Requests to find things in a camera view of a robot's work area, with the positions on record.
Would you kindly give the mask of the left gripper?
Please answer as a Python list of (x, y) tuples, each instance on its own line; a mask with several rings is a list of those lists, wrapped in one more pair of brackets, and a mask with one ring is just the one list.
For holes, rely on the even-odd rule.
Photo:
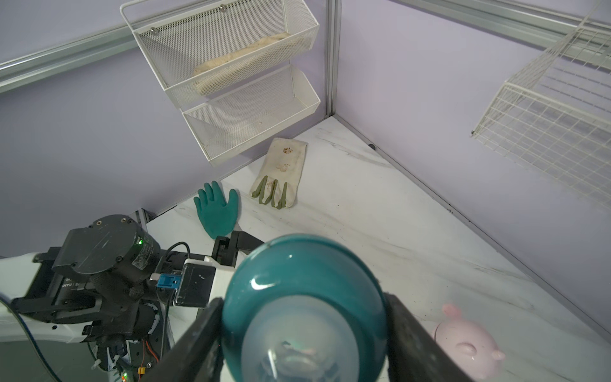
[(229, 237), (217, 237), (211, 257), (223, 266), (235, 267), (238, 254), (249, 255), (263, 245), (262, 240), (242, 231), (233, 231)]

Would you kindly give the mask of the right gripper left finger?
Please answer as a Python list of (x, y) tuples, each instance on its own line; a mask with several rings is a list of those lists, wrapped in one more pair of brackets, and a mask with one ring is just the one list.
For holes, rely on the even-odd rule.
[(222, 298), (213, 299), (143, 382), (219, 381), (223, 306)]

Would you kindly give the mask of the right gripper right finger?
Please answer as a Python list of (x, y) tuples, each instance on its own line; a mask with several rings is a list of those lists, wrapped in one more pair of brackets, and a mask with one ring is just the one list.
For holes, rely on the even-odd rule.
[(388, 379), (471, 382), (394, 294), (386, 293)]

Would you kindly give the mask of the teal nipple collar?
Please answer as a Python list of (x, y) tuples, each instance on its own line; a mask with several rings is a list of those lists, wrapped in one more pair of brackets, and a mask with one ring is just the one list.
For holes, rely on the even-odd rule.
[(224, 298), (222, 348), (236, 381), (374, 381), (388, 347), (376, 277), (345, 246), (294, 234), (256, 248)]

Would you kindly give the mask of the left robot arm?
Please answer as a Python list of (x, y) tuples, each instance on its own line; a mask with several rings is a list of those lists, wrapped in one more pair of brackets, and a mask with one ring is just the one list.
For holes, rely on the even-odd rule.
[(261, 241), (235, 231), (208, 255), (159, 243), (124, 215), (73, 229), (63, 245), (1, 262), (1, 339), (85, 343), (121, 381), (217, 381), (222, 297)]

